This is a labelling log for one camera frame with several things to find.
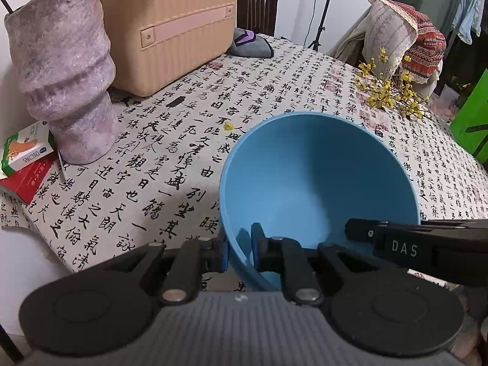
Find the textured vase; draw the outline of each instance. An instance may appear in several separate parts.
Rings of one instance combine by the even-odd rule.
[[[4,22],[31,116],[49,122],[65,161],[103,156],[115,142],[117,117],[100,0],[32,0]]]

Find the hanging clothes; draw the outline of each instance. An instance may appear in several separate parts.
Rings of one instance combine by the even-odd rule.
[[[452,29],[457,29],[459,38],[468,45],[473,42],[472,30],[477,37],[480,36],[484,5],[485,0],[461,0],[458,5]]]

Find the green panel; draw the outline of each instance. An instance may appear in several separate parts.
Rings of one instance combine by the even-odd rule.
[[[488,70],[450,125],[456,142],[479,162],[488,160]]]

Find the gray cloth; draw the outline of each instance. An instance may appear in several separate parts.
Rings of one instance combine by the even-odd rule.
[[[368,27],[368,21],[366,17],[369,14],[371,7],[369,7],[361,17],[356,21],[354,25],[347,31],[346,34],[337,42],[333,48],[327,52],[326,55],[340,60],[341,62],[348,63],[352,66],[355,65],[357,56],[354,55],[354,51],[359,46],[361,41],[364,41],[366,35],[366,29]]]
[[[260,35],[250,30],[234,29],[234,40],[227,53],[241,57],[274,57],[273,48]]]

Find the red box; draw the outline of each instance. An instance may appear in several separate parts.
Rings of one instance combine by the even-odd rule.
[[[44,180],[52,164],[58,158],[57,152],[51,152],[15,172],[12,176],[0,180],[0,191],[25,202],[27,205],[32,202],[34,195]]]

